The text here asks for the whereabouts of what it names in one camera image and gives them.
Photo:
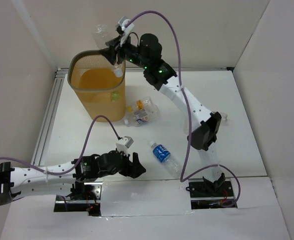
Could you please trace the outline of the red cap cola bottle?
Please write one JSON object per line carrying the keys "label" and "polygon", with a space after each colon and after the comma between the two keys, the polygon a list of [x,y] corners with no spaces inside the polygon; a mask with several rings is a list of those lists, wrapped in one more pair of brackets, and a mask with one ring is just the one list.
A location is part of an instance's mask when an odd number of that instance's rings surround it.
{"label": "red cap cola bottle", "polygon": [[224,112],[220,112],[221,115],[221,125],[226,125],[228,123],[228,115]]}

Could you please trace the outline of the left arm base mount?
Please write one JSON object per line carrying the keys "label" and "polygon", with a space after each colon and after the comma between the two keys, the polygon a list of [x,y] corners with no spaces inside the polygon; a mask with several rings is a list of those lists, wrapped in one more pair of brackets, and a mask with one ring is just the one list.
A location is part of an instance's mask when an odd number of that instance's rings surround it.
{"label": "left arm base mount", "polygon": [[57,195],[55,213],[84,212],[91,217],[101,216],[102,182],[76,182],[67,196]]}

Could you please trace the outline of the green plastic bottle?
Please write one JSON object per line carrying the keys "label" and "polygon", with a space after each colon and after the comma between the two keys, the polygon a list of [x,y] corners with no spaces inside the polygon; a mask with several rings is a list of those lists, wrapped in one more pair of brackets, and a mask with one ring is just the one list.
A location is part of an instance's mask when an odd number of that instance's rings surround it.
{"label": "green plastic bottle", "polygon": [[119,91],[113,91],[110,93],[110,101],[116,102],[120,99],[121,93]]}

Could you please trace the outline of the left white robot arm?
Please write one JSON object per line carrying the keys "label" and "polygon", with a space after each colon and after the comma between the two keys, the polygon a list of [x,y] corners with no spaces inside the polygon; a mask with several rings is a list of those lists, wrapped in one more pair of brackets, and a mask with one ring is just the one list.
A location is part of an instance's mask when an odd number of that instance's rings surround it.
{"label": "left white robot arm", "polygon": [[81,161],[75,159],[40,170],[13,167],[10,162],[3,162],[0,164],[0,206],[40,195],[58,195],[72,201],[85,197],[97,200],[96,189],[90,183],[114,174],[135,179],[145,172],[138,153],[125,154],[117,150],[83,156]]}

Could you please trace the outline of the crushed clear bottle white cap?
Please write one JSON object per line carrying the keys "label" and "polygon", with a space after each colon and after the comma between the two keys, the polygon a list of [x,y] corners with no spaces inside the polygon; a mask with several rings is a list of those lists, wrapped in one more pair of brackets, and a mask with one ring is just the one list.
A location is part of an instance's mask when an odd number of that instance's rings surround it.
{"label": "crushed clear bottle white cap", "polygon": [[[107,48],[106,42],[112,40],[109,29],[105,24],[96,25],[93,28],[92,34],[99,50]],[[123,64],[112,65],[109,61],[107,61],[107,65],[117,78],[123,76]]]}

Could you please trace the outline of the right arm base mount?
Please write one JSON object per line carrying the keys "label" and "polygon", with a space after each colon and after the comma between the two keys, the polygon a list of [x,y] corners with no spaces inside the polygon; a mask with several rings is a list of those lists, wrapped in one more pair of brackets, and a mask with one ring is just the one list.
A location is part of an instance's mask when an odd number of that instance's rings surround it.
{"label": "right arm base mount", "polygon": [[236,199],[230,180],[226,180],[224,173],[218,180],[210,182],[205,179],[189,181],[185,190],[190,195],[191,209],[220,209],[235,208]]}

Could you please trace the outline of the blue label water bottle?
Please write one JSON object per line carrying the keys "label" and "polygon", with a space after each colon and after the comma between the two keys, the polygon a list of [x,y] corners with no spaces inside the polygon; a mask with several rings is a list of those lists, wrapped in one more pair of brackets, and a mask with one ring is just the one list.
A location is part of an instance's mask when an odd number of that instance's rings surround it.
{"label": "blue label water bottle", "polygon": [[153,156],[157,161],[168,171],[175,179],[179,179],[182,172],[182,167],[175,156],[162,144],[155,141],[149,141]]}

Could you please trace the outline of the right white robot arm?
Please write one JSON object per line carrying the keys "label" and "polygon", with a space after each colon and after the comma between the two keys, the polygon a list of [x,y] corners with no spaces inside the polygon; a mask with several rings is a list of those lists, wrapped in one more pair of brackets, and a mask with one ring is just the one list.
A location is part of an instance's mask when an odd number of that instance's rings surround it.
{"label": "right white robot arm", "polygon": [[128,61],[144,70],[147,82],[170,99],[188,117],[188,147],[196,149],[202,164],[211,166],[210,176],[205,181],[205,191],[216,196],[222,190],[225,176],[219,167],[215,145],[222,116],[203,106],[192,93],[182,85],[180,72],[162,59],[162,46],[158,38],[150,33],[141,36],[137,46],[121,36],[103,43],[99,51],[112,65]]}

